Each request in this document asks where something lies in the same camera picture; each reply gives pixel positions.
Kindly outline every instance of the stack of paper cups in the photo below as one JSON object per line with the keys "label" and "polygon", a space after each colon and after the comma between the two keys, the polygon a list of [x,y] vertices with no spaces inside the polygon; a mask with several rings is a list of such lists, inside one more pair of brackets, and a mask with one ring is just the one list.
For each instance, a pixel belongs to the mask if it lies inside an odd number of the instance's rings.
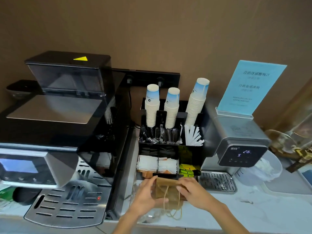
{"label": "stack of paper cups", "polygon": [[156,125],[156,112],[159,110],[159,105],[158,85],[148,85],[145,99],[146,125],[148,127],[154,127]]}
{"label": "stack of paper cups", "polygon": [[206,101],[206,94],[209,86],[209,80],[206,78],[198,78],[194,89],[190,95],[186,112],[188,116],[185,124],[193,126],[195,124],[197,115],[201,112],[202,107]]}
{"label": "stack of paper cups", "polygon": [[178,88],[169,88],[164,110],[167,111],[166,129],[172,129],[177,118],[179,110],[180,90]]}

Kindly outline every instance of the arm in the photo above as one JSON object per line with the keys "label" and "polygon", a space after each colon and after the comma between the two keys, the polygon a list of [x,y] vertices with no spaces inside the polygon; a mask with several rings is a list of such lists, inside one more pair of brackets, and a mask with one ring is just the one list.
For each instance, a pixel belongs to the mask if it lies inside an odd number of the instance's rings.
{"label": "arm", "polygon": [[250,234],[228,207],[209,194],[194,178],[179,179],[177,190],[196,208],[206,210],[227,234]]}
{"label": "arm", "polygon": [[128,211],[119,219],[119,222],[113,231],[113,234],[129,234],[131,229],[137,223],[139,218],[155,207],[156,204],[162,204],[163,199],[153,199],[151,188],[157,176],[151,179],[145,179],[135,194],[135,199],[130,205]]}

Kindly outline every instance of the black organizer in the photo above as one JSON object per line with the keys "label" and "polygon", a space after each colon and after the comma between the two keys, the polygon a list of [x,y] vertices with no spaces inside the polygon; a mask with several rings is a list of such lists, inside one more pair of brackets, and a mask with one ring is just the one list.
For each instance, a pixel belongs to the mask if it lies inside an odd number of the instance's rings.
{"label": "black organizer", "polygon": [[[156,113],[156,126],[159,127],[161,124],[165,126],[167,112],[164,111],[165,99],[160,99],[160,107]],[[184,124],[186,121],[186,117],[188,115],[185,112],[186,107],[188,105],[188,101],[180,100],[179,101],[179,110],[177,113],[177,119],[175,128],[181,127],[180,124],[183,125],[182,129],[182,144],[181,145],[172,145],[172,144],[151,144],[151,143],[142,143],[139,141],[139,154],[140,155],[148,155],[155,157],[167,157],[172,159],[179,159],[179,164],[191,164],[193,166],[201,166],[203,163],[202,160],[202,149],[203,146],[187,146],[185,145],[185,131]],[[201,123],[203,121],[205,105],[200,114],[198,114],[197,119],[195,121],[195,126],[199,127],[199,132],[203,135],[201,130]],[[141,125],[146,126],[146,110],[145,110],[145,98],[142,100],[141,104]],[[173,174],[163,174],[157,173],[155,175],[159,175],[161,177],[167,178],[175,178],[177,176]]]}

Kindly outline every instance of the white countertop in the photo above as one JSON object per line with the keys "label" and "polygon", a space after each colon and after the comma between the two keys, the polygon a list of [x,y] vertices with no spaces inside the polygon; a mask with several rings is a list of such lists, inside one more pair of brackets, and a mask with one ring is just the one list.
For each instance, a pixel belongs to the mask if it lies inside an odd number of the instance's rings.
{"label": "white countertop", "polygon": [[[212,195],[225,203],[234,216],[250,231],[262,233],[311,234],[312,207],[307,201],[293,197],[277,197],[266,194],[260,187],[248,187],[235,179],[237,193]],[[129,198],[124,209],[129,206]],[[0,203],[0,217],[22,218],[29,206]],[[210,213],[184,202],[182,218],[174,220],[163,215],[149,226],[180,227],[187,229],[221,230]]]}

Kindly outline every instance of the blue printed paper cup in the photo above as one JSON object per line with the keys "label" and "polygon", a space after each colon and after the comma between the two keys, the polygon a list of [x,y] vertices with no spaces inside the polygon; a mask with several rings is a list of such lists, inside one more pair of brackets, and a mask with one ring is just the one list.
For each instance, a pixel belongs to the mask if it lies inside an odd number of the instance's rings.
{"label": "blue printed paper cup", "polygon": [[151,84],[147,86],[145,103],[149,105],[157,105],[159,103],[158,85]]}
{"label": "blue printed paper cup", "polygon": [[180,90],[178,88],[169,88],[165,105],[168,108],[176,108],[179,106]]}
{"label": "blue printed paper cup", "polygon": [[209,80],[206,78],[198,78],[196,81],[196,84],[194,86],[194,89],[191,93],[191,96],[194,99],[197,100],[203,100],[206,98],[208,86],[209,86]]}

